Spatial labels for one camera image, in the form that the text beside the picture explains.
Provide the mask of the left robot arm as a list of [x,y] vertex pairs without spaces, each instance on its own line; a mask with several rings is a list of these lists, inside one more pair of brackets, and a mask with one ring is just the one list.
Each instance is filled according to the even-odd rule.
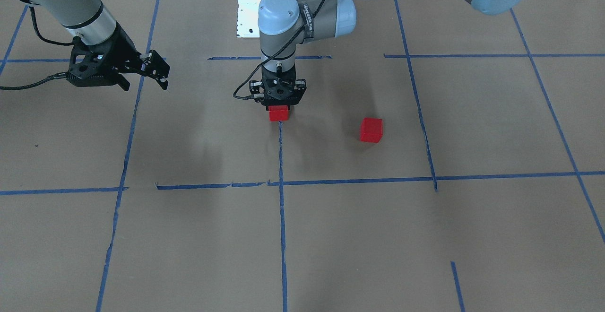
[[[464,1],[477,12],[498,15],[521,0]],[[250,94],[243,98],[264,107],[300,103],[307,84],[296,74],[297,45],[348,35],[357,21],[354,0],[260,0],[258,15],[261,79],[245,80]]]

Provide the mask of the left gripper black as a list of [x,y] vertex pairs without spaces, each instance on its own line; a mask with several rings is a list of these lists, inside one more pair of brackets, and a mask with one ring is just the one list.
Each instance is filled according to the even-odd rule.
[[270,71],[262,69],[262,88],[260,103],[263,106],[297,105],[300,103],[300,91],[295,89],[296,69],[288,71]]

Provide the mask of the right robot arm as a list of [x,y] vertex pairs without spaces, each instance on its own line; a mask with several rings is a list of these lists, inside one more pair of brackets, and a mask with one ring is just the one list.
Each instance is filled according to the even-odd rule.
[[117,85],[125,91],[130,82],[125,74],[136,73],[149,77],[166,90],[169,65],[157,51],[140,53],[127,32],[105,6],[102,0],[19,0],[30,10],[34,31],[39,32],[36,7],[42,7],[73,37],[69,69],[26,86],[26,90],[48,81],[66,79],[76,87],[103,87]]

